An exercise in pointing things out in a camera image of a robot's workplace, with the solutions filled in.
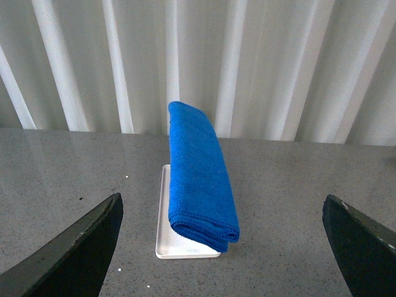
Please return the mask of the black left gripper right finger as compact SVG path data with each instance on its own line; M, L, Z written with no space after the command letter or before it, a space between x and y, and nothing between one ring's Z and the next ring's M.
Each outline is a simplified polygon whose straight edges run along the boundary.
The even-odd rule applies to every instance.
M395 232L329 194L324 229L353 296L395 296Z

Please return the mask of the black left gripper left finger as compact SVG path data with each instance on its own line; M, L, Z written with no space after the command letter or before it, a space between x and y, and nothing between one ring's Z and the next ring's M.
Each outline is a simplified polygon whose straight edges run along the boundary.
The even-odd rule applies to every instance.
M1 296L98 296L123 220L115 193L1 274Z

